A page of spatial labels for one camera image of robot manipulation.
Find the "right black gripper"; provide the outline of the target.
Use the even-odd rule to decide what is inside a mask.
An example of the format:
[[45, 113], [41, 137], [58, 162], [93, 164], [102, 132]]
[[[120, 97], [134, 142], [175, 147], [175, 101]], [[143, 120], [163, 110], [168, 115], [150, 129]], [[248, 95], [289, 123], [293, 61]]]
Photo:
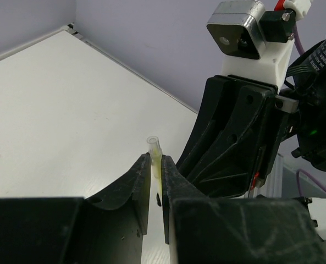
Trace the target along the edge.
[[293, 84], [274, 85], [234, 75], [207, 80], [179, 172], [209, 197], [236, 197], [265, 181], [282, 141], [326, 172], [326, 39], [287, 68]]

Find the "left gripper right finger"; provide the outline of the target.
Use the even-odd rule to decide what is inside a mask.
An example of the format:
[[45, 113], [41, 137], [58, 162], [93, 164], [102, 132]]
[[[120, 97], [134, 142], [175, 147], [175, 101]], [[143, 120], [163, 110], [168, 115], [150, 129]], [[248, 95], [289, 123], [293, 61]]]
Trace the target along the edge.
[[164, 238], [165, 243], [170, 244], [169, 217], [172, 203], [177, 198], [206, 198], [207, 196], [199, 191], [178, 171], [176, 164], [170, 156], [163, 155], [161, 158], [161, 184], [162, 197], [161, 205], [163, 212]]

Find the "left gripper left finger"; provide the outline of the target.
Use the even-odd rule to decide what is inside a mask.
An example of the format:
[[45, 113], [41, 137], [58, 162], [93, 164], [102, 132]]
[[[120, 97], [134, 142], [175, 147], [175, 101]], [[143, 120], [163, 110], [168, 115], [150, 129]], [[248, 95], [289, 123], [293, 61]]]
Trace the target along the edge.
[[151, 158], [141, 155], [110, 185], [87, 199], [86, 263], [140, 263], [147, 234]]

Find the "yellow pen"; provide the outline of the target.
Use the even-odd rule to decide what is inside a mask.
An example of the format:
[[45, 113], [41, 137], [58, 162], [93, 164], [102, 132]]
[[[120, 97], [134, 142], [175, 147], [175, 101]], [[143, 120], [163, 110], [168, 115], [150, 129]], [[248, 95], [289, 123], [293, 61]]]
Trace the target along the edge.
[[157, 186], [157, 204], [159, 207], [162, 206], [161, 202], [161, 196], [162, 196], [162, 180], [161, 180], [161, 159], [162, 154], [158, 153], [157, 155], [154, 155], [151, 157], [151, 165], [152, 165], [152, 174], [156, 181]]

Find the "clear pen cap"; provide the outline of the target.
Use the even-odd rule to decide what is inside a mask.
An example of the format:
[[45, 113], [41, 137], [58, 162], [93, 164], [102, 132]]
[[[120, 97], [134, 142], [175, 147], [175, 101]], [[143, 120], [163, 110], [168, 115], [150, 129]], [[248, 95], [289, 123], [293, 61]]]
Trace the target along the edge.
[[147, 138], [148, 151], [152, 159], [158, 159], [162, 156], [162, 149], [159, 138], [157, 136], [150, 136]]

